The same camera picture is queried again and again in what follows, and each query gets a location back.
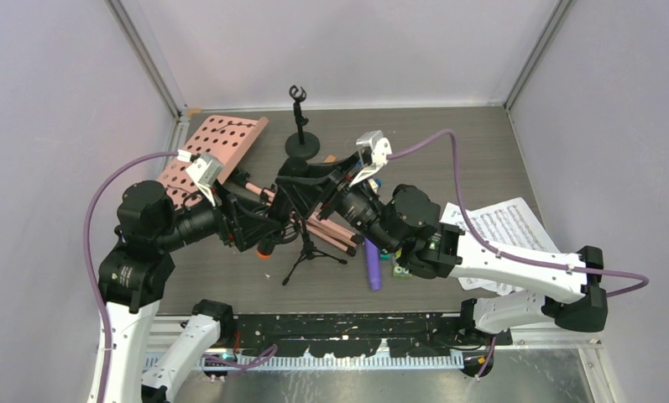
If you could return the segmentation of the black round base mic stand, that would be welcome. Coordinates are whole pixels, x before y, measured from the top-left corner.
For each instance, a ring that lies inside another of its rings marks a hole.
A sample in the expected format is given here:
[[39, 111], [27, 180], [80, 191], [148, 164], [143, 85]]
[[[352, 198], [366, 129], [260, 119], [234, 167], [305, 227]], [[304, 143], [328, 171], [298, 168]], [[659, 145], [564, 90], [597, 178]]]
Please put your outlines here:
[[309, 123], [309, 119], [303, 115], [301, 110], [301, 104], [306, 100], [306, 90], [302, 86], [292, 85], [289, 95], [293, 100], [296, 132], [285, 141], [285, 152], [289, 157], [309, 160], [318, 154], [321, 145], [316, 135], [304, 130]]

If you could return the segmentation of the black tripod mic stand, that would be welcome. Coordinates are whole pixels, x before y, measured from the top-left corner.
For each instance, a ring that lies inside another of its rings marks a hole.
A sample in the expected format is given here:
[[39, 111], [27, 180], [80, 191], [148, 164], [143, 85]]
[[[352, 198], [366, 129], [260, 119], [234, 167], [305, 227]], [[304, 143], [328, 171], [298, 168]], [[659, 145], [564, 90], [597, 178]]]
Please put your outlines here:
[[326, 253], [322, 250], [320, 250], [312, 241], [310, 233], [307, 229], [307, 224], [306, 220], [298, 213], [298, 211], [294, 210], [294, 217], [296, 219], [296, 222], [299, 225], [298, 233], [301, 236], [302, 240], [302, 247], [300, 251], [300, 255], [298, 259], [293, 263], [289, 273], [287, 276], [282, 280], [281, 285], [282, 286], [287, 286], [288, 283], [290, 282], [290, 279], [292, 275], [294, 274], [295, 270], [297, 267], [307, 261], [307, 260], [313, 260], [313, 259], [318, 259], [318, 258], [329, 258], [333, 259], [339, 264], [347, 264], [348, 262], [345, 259], [340, 259], [332, 254]]

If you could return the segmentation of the pink music stand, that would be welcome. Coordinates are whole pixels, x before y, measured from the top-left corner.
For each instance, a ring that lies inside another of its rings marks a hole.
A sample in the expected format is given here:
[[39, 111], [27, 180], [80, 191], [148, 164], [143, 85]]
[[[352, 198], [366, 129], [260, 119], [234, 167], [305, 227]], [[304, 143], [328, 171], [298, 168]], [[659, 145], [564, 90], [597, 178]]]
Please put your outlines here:
[[[256, 144], [268, 123], [266, 117], [251, 119], [210, 114], [195, 127], [195, 132], [185, 141], [182, 149], [192, 154], [208, 153], [218, 158], [223, 163], [218, 176], [220, 183], [231, 179], [269, 202], [274, 197], [272, 190], [256, 186], [247, 175], [237, 171], [238, 164]], [[201, 200], [201, 193], [186, 174], [186, 167], [186, 162], [173, 159], [159, 176], [177, 212], [183, 212]], [[307, 230], [349, 256], [354, 256], [357, 246], [363, 242], [354, 232], [330, 220], [310, 217], [307, 219]]]

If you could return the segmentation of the purple microphone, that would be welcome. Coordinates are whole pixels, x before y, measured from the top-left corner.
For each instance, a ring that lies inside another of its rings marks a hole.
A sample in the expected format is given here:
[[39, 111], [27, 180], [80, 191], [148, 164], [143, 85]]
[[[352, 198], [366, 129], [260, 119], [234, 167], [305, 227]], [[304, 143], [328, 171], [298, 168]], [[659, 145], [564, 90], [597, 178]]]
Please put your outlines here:
[[378, 291], [382, 287], [380, 259], [378, 248], [369, 240], [364, 239], [364, 251], [368, 273], [368, 284], [371, 290]]

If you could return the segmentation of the sheet music page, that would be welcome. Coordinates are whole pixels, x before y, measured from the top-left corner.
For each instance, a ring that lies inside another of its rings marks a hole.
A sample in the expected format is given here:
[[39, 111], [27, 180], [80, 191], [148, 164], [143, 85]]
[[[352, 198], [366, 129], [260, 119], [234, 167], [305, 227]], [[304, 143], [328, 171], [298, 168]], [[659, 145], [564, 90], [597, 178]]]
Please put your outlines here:
[[476, 231], [486, 240], [542, 252], [559, 252], [521, 197], [467, 211], [467, 215]]
[[482, 289], [493, 292], [499, 296], [507, 296], [508, 294], [521, 292], [524, 290], [524, 288], [519, 286], [479, 278], [458, 277], [457, 280], [464, 290]]

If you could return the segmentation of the orange black microphone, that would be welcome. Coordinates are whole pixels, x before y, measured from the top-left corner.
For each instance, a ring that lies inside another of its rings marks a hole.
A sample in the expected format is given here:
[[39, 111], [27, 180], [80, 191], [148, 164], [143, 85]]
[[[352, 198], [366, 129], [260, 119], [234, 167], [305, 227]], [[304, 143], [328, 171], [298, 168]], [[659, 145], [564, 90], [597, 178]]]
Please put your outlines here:
[[274, 193], [273, 201], [265, 209], [265, 216], [275, 222], [274, 229], [257, 246], [257, 253], [260, 258], [267, 259], [274, 251], [277, 244], [281, 243], [284, 237], [285, 227], [290, 223], [292, 204], [289, 197], [278, 189]]

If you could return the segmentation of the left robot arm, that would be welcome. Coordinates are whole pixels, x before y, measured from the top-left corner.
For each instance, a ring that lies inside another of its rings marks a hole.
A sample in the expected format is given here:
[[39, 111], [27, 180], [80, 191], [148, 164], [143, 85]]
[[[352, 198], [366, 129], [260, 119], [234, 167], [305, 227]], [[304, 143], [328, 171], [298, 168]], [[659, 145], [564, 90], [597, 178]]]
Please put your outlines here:
[[213, 345], [228, 346], [237, 323], [233, 308], [199, 301], [185, 331], [150, 370], [144, 369], [147, 341], [175, 269], [172, 253], [210, 236], [246, 251], [267, 238], [279, 238], [288, 222], [269, 216], [258, 201], [220, 185], [215, 197], [176, 209], [165, 186], [142, 181], [130, 186], [117, 210], [117, 242], [91, 266], [91, 283], [101, 316], [92, 402], [170, 402], [188, 373]]

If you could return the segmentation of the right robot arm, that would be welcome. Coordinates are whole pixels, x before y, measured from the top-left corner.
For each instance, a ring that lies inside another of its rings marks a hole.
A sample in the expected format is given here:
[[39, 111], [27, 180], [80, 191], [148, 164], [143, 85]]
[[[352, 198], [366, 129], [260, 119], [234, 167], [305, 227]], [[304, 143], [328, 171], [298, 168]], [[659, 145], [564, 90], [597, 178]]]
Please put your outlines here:
[[462, 303], [457, 333], [465, 343], [543, 322], [574, 332], [604, 329], [609, 307], [600, 249], [560, 254], [490, 242], [471, 228], [441, 222], [440, 206], [416, 186], [398, 185], [383, 202], [369, 183], [355, 180], [359, 171], [357, 156], [323, 164], [290, 158], [276, 176], [276, 193], [300, 217], [339, 215], [379, 249], [398, 253], [415, 276], [512, 285], [508, 295]]

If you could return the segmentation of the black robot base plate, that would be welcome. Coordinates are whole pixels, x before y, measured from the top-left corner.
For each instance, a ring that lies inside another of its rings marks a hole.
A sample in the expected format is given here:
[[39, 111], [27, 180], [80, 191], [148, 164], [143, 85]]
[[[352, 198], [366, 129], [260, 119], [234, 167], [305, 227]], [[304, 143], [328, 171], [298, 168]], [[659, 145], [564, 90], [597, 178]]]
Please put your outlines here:
[[490, 337], [463, 329], [442, 312], [342, 314], [240, 314], [212, 348], [257, 355], [276, 345], [278, 358], [371, 357], [386, 346], [395, 358], [435, 357], [489, 346]]

